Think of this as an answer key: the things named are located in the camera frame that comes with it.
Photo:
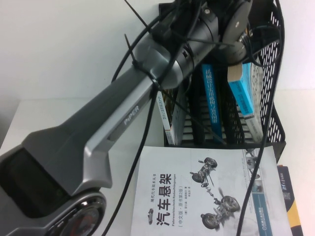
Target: black wire mesh organizer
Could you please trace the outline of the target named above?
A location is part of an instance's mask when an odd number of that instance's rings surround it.
[[[272,107],[277,80],[279,77],[281,59],[283,55],[284,45],[284,26],[280,24],[280,17],[282,15],[277,10],[277,7],[272,1],[260,1],[265,4],[263,18],[265,21],[279,26],[281,29],[281,41],[279,43],[273,42],[258,54],[260,61],[263,65],[269,65],[275,60],[277,55],[279,58],[277,61],[264,69],[264,78],[261,88],[260,99],[260,116],[261,123],[264,127],[268,115],[271,113],[271,121],[268,129],[268,139],[266,146],[273,146],[276,160],[278,162],[282,151],[286,145],[285,132],[281,125],[276,108]],[[252,15],[253,21],[257,14],[255,12]],[[227,67],[214,66],[215,78],[217,80],[218,100],[220,106],[220,116],[222,119],[222,137],[227,142],[227,145],[222,145],[214,142],[213,137],[203,128],[195,124],[189,116],[186,116],[186,123],[184,127],[184,137],[181,145],[174,146],[169,145],[167,138],[164,135],[165,147],[179,147],[179,148],[214,148],[214,149],[248,149],[259,148],[261,144],[253,143],[251,141],[250,132],[245,124],[245,120],[239,112],[233,93],[227,83]],[[204,85],[202,81],[202,74],[200,69],[196,69],[192,75],[192,87],[194,89],[189,90],[187,93],[188,107],[192,115],[199,118],[204,125],[210,126],[209,112],[206,110],[208,106],[206,104]]]

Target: black cable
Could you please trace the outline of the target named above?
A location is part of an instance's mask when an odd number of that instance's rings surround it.
[[[208,40],[203,40],[203,39],[197,39],[197,38],[184,38],[182,37],[179,33],[172,31],[172,33],[174,34],[174,36],[176,36],[177,38],[179,38],[181,41],[183,42],[187,42],[187,41],[193,41],[193,42],[199,42],[199,43],[207,43],[207,44],[214,44],[214,45],[222,45],[222,46],[230,46],[230,47],[235,47],[234,44],[231,43],[222,43],[222,42],[214,42],[214,41],[208,41]]]
[[[279,29],[277,26],[275,26],[275,25],[273,25],[273,24],[264,24],[264,25],[261,25],[261,26],[254,27],[254,28],[252,29],[252,31],[253,31],[253,30],[259,30],[259,29],[260,29],[260,30],[261,30],[261,29],[275,29],[275,30],[277,30],[277,31],[279,32],[279,45],[280,45],[280,48],[281,48],[281,43],[282,43],[281,31],[280,31],[280,29]],[[262,64],[258,63],[258,62],[255,60],[254,55],[253,55],[253,53],[252,53],[252,43],[251,43],[251,39],[250,39],[250,37],[249,37],[247,34],[245,34],[245,33],[243,33],[243,36],[242,36],[242,43],[244,44],[244,46],[245,46],[245,48],[246,48],[247,55],[249,56],[250,61],[251,61],[254,65],[256,65],[256,66],[259,66],[259,67],[262,67],[262,68],[267,68],[267,67],[269,67],[269,66],[274,65],[274,64],[277,62],[277,60],[279,59],[280,51],[279,51],[279,53],[276,55],[276,57],[275,57],[275,59],[273,60],[273,62],[271,62],[270,64],[262,65]]]
[[[193,31],[193,29],[194,29],[194,27],[195,27],[195,25],[196,25],[196,22],[197,22],[197,20],[198,20],[198,18],[199,18],[199,14],[200,14],[200,10],[201,10],[201,2],[202,2],[202,1],[199,0],[199,7],[198,7],[199,12],[198,12],[198,11],[196,12],[195,19],[193,20],[193,22],[192,22],[192,24],[191,24],[191,27],[190,27],[190,29],[189,29],[187,35],[190,35],[190,34],[191,34],[191,32]],[[148,27],[145,29],[146,32],[148,31],[148,28],[150,27],[150,25],[152,25],[152,22],[151,22],[151,23],[148,25]],[[135,42],[132,44],[132,46],[130,46],[130,48],[129,48],[128,52],[127,52],[128,56],[132,53],[133,47],[135,47],[136,44],[138,43],[138,42],[136,42],[136,43],[135,43]],[[184,46],[184,45],[181,45],[181,46],[179,47],[178,52],[180,52],[180,51],[182,50],[183,46]],[[161,81],[164,80],[164,77],[168,74],[169,70],[173,67],[173,64],[175,63],[175,61],[176,61],[176,59],[177,59],[177,56],[178,56],[178,53],[174,54],[173,57],[171,58],[171,60],[170,60],[170,62],[169,62],[169,64],[168,64],[168,66],[166,67],[166,69],[164,70],[164,72],[162,73],[162,75],[161,75],[161,77],[160,77],[160,80],[161,80]],[[124,65],[125,61],[126,61],[126,60],[124,60],[124,59],[122,60],[122,62],[121,62],[121,64],[120,64],[121,67]],[[145,144],[146,138],[147,138],[147,136],[148,136],[148,132],[149,132],[150,124],[151,124],[151,119],[152,119],[152,114],[153,114],[153,109],[154,109],[155,102],[156,102],[156,98],[157,98],[157,92],[158,92],[158,89],[157,89],[157,87],[154,86],[154,88],[153,88],[153,96],[152,96],[152,100],[151,100],[151,104],[150,104],[150,109],[149,109],[149,113],[148,113],[148,118],[147,118],[147,123],[146,123],[146,126],[145,126],[145,130],[144,130],[144,133],[143,133],[143,137],[142,137],[142,140],[141,140],[141,143],[140,143],[138,152],[137,152],[137,154],[136,154],[136,157],[135,157],[135,159],[134,159],[134,161],[133,161],[132,167],[131,167],[130,172],[129,172],[129,174],[128,174],[128,178],[127,178],[127,180],[126,180],[126,184],[125,184],[125,187],[124,187],[124,189],[123,189],[122,195],[121,195],[121,197],[120,197],[120,199],[119,199],[119,202],[118,202],[118,204],[117,204],[117,206],[116,206],[116,209],[115,209],[115,211],[114,211],[114,213],[113,213],[113,215],[112,215],[112,217],[111,217],[111,219],[110,219],[108,225],[106,226],[105,231],[103,232],[102,236],[105,236],[105,235],[108,233],[108,231],[109,231],[111,225],[113,224],[113,222],[114,222],[114,220],[115,220],[115,218],[116,218],[116,216],[117,216],[117,213],[118,213],[118,211],[119,211],[119,209],[120,209],[120,207],[121,207],[121,205],[122,205],[122,203],[123,203],[123,201],[124,201],[124,198],[125,198],[125,196],[126,196],[126,193],[127,193],[128,187],[129,187],[129,185],[130,185],[130,181],[131,181],[132,175],[133,175],[133,173],[134,173],[134,170],[135,170],[136,165],[137,165],[137,163],[138,163],[138,160],[139,160],[139,158],[140,158],[140,155],[141,155],[143,146],[144,146],[144,144]]]
[[[280,2],[279,2],[279,0],[275,0],[275,1],[276,1],[276,4],[277,4],[279,23],[280,23],[280,26],[282,27],[282,30],[281,30],[281,40],[282,41],[281,41],[280,57],[279,57],[280,61],[278,62],[279,70],[280,70],[281,62],[282,62],[282,55],[283,55],[283,51],[284,51],[284,44],[283,44],[283,40],[284,40],[284,19],[283,19],[283,15],[282,15]],[[264,127],[264,135],[263,135],[263,139],[262,139],[262,144],[261,144],[261,147],[259,149],[257,161],[256,161],[256,164],[255,164],[254,170],[252,172],[252,177],[251,177],[251,180],[250,180],[250,183],[248,185],[248,188],[247,188],[247,191],[246,191],[246,194],[245,194],[245,198],[244,198],[244,201],[243,201],[243,205],[242,205],[242,210],[241,210],[241,214],[240,214],[240,220],[238,222],[236,236],[241,236],[242,226],[243,226],[243,222],[244,222],[244,216],[245,216],[245,212],[246,212],[246,207],[247,207],[249,198],[250,198],[251,193],[252,193],[252,187],[253,187],[253,184],[254,184],[257,172],[258,172],[259,164],[260,164],[260,161],[261,161],[261,158],[262,158],[262,154],[263,154],[265,145],[267,143],[268,130],[269,130],[269,125],[270,125],[270,121],[271,121],[271,114],[272,114],[272,110],[273,110],[273,106],[274,106],[274,98],[275,98],[275,90],[277,88],[277,82],[278,82],[278,80],[275,81],[274,92],[271,93],[271,97],[270,97],[271,98],[271,100],[270,100],[271,102],[270,102],[270,106],[269,106],[270,107],[269,108],[269,115],[268,115],[268,118],[266,120],[265,127]]]
[[[152,114],[153,114],[153,110],[154,110],[154,106],[155,106],[155,103],[156,103],[156,98],[157,98],[157,93],[158,91],[156,89],[154,89],[153,91],[153,96],[152,96],[152,100],[151,100],[151,104],[150,104],[150,108],[149,108],[149,113],[148,113],[148,118],[147,118],[147,123],[146,123],[146,126],[144,128],[144,132],[143,132],[143,136],[142,136],[142,140],[141,140],[141,143],[140,143],[140,146],[138,148],[138,151],[137,151],[137,154],[136,154],[136,157],[134,158],[134,161],[133,161],[133,164],[131,166],[131,169],[130,169],[130,172],[128,174],[128,177],[127,177],[127,180],[126,180],[126,183],[125,183],[125,186],[124,186],[124,189],[123,189],[123,193],[117,203],[117,206],[115,208],[115,211],[112,215],[112,217],[110,218],[107,226],[106,226],[106,229],[104,230],[102,236],[105,236],[110,227],[112,226],[115,218],[116,218],[116,215],[125,199],[125,196],[126,196],[126,193],[128,191],[128,188],[129,188],[129,185],[130,185],[130,182],[131,182],[131,178],[132,178],[132,175],[134,173],[134,170],[137,166],[137,163],[138,163],[138,160],[140,158],[140,155],[141,155],[141,152],[142,152],[142,149],[144,147],[144,144],[145,144],[145,141],[147,139],[147,136],[148,136],[148,133],[149,133],[149,128],[150,128],[150,124],[151,124],[151,119],[152,119]]]
[[[180,5],[181,5],[182,0],[175,0],[175,2],[176,2],[176,8],[175,8],[175,12],[174,12],[173,19],[172,19],[172,21],[170,22],[170,24],[168,25],[169,27],[177,20],[178,13],[179,13],[179,9],[180,9]]]
[[[113,76],[112,82],[114,82],[117,77],[119,72],[121,71],[123,65],[125,64],[125,62],[127,61],[128,57],[130,56],[131,51],[136,47],[136,45],[140,42],[140,40],[143,38],[143,36],[160,20],[164,19],[170,12],[172,12],[174,10],[174,6],[171,7],[170,9],[166,10],[163,14],[161,14],[160,16],[157,16],[154,20],[151,21],[151,23],[149,23],[146,27],[139,35],[138,37],[135,39],[135,41],[132,43],[131,48],[126,52],[126,54],[124,55],[122,61],[120,62],[120,64],[118,65],[115,74]]]
[[[190,35],[192,34],[192,32],[193,32],[193,30],[194,30],[194,28],[195,28],[195,26],[197,24],[197,21],[199,19],[199,16],[200,16],[201,6],[202,6],[202,0],[198,0],[198,7],[195,10],[194,19],[193,19],[192,23],[190,24],[189,30],[188,30],[187,35],[185,36],[185,38],[186,37],[189,38]],[[185,44],[186,43],[182,43],[178,47],[176,53],[173,55],[172,59],[170,60],[169,64],[167,65],[166,69],[163,71],[161,76],[158,78],[157,81],[159,82],[160,85],[162,85],[162,83],[163,83],[164,79],[166,78],[168,72],[172,69],[172,67],[173,67],[173,65],[174,65],[178,55],[182,52],[182,49],[183,49]]]

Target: wheel illustration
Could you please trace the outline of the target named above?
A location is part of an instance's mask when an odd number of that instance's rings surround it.
[[[208,229],[213,230],[219,226],[218,222],[216,221],[215,215],[207,213],[205,215],[201,215],[201,217],[203,225]]]
[[[204,161],[204,163],[208,163],[212,168],[215,168],[218,166],[217,162],[215,161],[215,159],[212,159],[210,157],[207,157]]]
[[[233,197],[224,196],[221,202],[224,203],[231,212],[236,212],[240,209],[240,205],[238,204],[237,200]]]
[[[197,183],[202,183],[202,178],[198,173],[194,173],[191,177],[193,181]]]

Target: book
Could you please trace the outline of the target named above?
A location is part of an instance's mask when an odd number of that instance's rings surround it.
[[[254,142],[261,142],[260,96],[263,69],[252,63],[230,66],[227,81],[241,109]]]
[[[131,235],[236,235],[258,149],[144,147]],[[266,147],[243,236],[290,236],[273,148]]]
[[[222,138],[219,104],[216,92],[215,74],[213,71],[213,67],[209,64],[202,64],[201,68],[209,107],[211,129],[215,134]]]
[[[299,213],[294,198],[289,169],[286,166],[278,166],[279,178],[287,216],[293,236],[303,236]]]
[[[187,101],[182,85],[179,86],[178,90],[168,89],[166,92],[186,109]],[[168,144],[180,145],[183,138],[186,113],[160,91],[157,93],[157,104]]]

